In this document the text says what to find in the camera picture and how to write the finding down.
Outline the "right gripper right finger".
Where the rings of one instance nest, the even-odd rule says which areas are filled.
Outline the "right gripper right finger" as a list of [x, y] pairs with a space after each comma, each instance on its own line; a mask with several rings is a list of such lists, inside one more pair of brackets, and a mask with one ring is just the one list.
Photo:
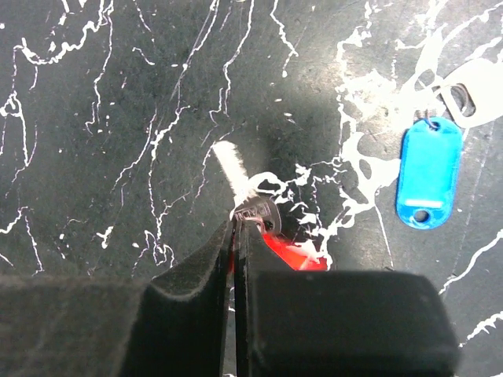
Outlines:
[[460, 364], [424, 276], [296, 271], [254, 225], [237, 238], [234, 266], [240, 376], [452, 376]]

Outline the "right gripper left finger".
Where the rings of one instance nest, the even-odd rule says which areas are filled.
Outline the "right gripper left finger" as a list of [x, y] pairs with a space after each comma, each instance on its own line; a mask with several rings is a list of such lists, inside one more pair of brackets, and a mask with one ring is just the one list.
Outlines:
[[1, 278], [4, 376], [220, 376], [231, 227], [151, 280]]

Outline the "key with red tag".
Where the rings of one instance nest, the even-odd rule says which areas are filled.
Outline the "key with red tag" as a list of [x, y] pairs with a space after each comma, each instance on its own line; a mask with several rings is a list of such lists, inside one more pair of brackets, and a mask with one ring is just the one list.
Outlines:
[[322, 271], [329, 267], [328, 260], [314, 247], [294, 243], [281, 236], [281, 216], [277, 205], [252, 188], [248, 172], [237, 146], [230, 141], [212, 145], [223, 173], [233, 192], [234, 208], [229, 217], [238, 223], [255, 225], [267, 247], [297, 271]]

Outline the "key with blue tag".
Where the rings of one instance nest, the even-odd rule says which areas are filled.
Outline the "key with blue tag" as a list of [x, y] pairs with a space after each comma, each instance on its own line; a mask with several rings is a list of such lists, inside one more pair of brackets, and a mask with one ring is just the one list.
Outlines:
[[502, 65], [484, 58], [465, 62], [427, 92], [428, 103], [436, 99], [449, 115], [426, 110], [402, 138], [395, 209], [419, 230], [438, 228], [451, 215], [462, 132], [502, 116]]

